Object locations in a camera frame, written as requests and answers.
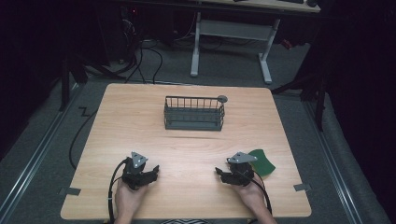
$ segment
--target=hand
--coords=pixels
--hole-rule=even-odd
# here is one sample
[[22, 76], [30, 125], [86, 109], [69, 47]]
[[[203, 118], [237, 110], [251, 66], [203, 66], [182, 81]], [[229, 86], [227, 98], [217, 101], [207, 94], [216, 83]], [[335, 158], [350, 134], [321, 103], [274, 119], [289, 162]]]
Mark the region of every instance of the hand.
[[121, 179], [118, 181], [116, 192], [116, 206], [118, 216], [115, 224], [130, 224], [137, 209], [143, 201], [148, 185], [139, 190], [132, 190]]
[[[264, 188], [264, 184], [262, 180], [257, 174], [254, 174], [253, 179], [262, 185]], [[232, 185], [233, 190], [238, 193], [241, 197], [242, 202], [250, 209], [250, 211], [256, 216], [259, 223], [267, 224], [267, 223], [276, 223], [275, 219], [268, 211], [265, 202], [264, 202], [264, 193], [255, 183], [250, 182], [247, 186], [237, 186]]]

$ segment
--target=green object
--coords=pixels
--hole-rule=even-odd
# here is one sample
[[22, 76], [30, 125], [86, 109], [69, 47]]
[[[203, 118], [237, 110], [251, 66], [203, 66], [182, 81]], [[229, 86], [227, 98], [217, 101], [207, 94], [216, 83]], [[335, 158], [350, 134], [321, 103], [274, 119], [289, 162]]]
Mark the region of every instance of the green object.
[[262, 149], [254, 149], [248, 154], [257, 158], [256, 161], [251, 161], [250, 164], [259, 176], [269, 175], [275, 170], [275, 166], [268, 161]]

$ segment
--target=wire basket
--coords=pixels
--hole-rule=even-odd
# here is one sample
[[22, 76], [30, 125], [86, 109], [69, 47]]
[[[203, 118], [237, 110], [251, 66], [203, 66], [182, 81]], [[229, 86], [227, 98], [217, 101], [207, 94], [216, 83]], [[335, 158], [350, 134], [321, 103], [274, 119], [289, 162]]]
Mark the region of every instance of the wire basket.
[[221, 131], [226, 96], [166, 96], [165, 129]]

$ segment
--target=black tape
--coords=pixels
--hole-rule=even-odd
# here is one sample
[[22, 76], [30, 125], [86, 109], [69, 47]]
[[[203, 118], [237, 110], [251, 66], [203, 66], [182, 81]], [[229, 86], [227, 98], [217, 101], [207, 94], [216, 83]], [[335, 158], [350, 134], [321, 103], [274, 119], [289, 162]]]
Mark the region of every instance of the black tape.
[[300, 190], [305, 190], [305, 191], [309, 191], [311, 190], [311, 185], [310, 184], [299, 184], [299, 185], [294, 185], [294, 189], [296, 191], [300, 191]]
[[81, 192], [81, 189], [73, 189], [73, 188], [61, 188], [58, 192], [59, 195], [76, 195], [78, 196]]

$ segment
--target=metal rail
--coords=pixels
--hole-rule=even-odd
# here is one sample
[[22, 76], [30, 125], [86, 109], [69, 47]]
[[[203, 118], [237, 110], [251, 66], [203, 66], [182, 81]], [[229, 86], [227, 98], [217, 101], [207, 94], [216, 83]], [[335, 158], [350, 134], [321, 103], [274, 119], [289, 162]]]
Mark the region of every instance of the metal rail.
[[64, 111], [59, 111], [54, 121], [51, 123], [49, 128], [47, 129], [44, 137], [38, 144], [35, 153], [32, 158], [29, 160], [25, 168], [23, 169], [20, 177], [16, 181], [14, 187], [9, 192], [7, 198], [3, 201], [3, 204], [0, 207], [0, 223], [7, 223], [11, 218], [14, 209], [18, 205], [23, 193], [26, 191], [33, 177], [35, 176], [36, 171], [38, 170], [41, 162], [44, 160], [47, 152], [50, 148], [50, 143], [52, 138], [55, 136], [58, 131], [62, 121], [64, 120], [64, 116], [67, 114], [70, 105], [76, 100], [77, 96], [81, 93], [83, 89], [83, 85], [75, 84], [71, 91], [71, 101], [68, 106], [64, 109]]
[[322, 149], [321, 152], [323, 154], [325, 164], [329, 169], [332, 182], [334, 183], [335, 189], [337, 190], [338, 196], [340, 197], [341, 204], [344, 206], [344, 209], [346, 211], [346, 216], [349, 219], [349, 223], [354, 223], [354, 224], [363, 223], [358, 208], [356, 207], [353, 201], [349, 188], [340, 173], [340, 170], [338, 168], [337, 162], [334, 159], [334, 156], [332, 155], [332, 151], [327, 143], [324, 133], [318, 129], [318, 126], [315, 123], [315, 110], [313, 106], [309, 102], [303, 102], [303, 106], [305, 112], [310, 117], [309, 121], [312, 125], [312, 128], [315, 130], [315, 133], [317, 134], [318, 140], [321, 144], [321, 149]]

